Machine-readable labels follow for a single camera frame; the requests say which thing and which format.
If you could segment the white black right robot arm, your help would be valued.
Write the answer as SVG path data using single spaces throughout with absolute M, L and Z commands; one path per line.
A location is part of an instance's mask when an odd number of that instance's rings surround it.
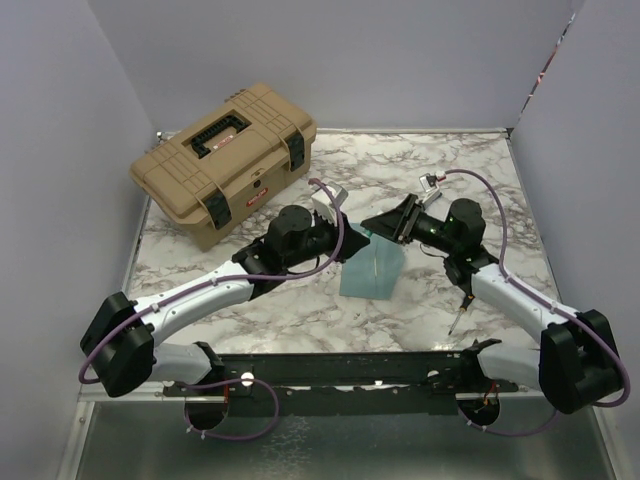
M 523 349 L 487 341 L 470 349 L 459 367 L 461 383 L 481 391 L 495 380 L 543 393 L 564 414 L 598 403 L 624 387 L 617 347 L 607 318 L 553 302 L 503 272 L 483 245 L 486 223 L 470 199 L 452 202 L 444 220 L 428 215 L 409 194 L 393 209 L 365 219 L 362 227 L 396 244 L 417 241 L 442 253 L 450 282 L 519 325 L 536 342 Z

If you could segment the light blue envelope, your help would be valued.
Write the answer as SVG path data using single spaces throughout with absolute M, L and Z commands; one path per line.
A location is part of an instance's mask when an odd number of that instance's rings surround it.
M 363 228 L 351 223 L 363 234 Z M 342 267 L 339 294 L 343 297 L 390 300 L 405 265 L 403 248 L 373 234 L 370 244 Z M 378 278 L 374 278 L 373 253 L 378 250 Z

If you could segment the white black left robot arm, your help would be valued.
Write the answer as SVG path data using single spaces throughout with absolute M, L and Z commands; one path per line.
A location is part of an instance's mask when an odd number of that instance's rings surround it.
M 138 300 L 123 292 L 109 295 L 80 340 L 86 366 L 112 398 L 147 381 L 177 381 L 199 394 L 210 394 L 220 385 L 222 362 L 203 342 L 170 345 L 169 337 L 295 279 L 294 266 L 321 256 L 344 263 L 368 244 L 345 215 L 331 221 L 318 212 L 286 206 L 264 235 L 202 277 Z

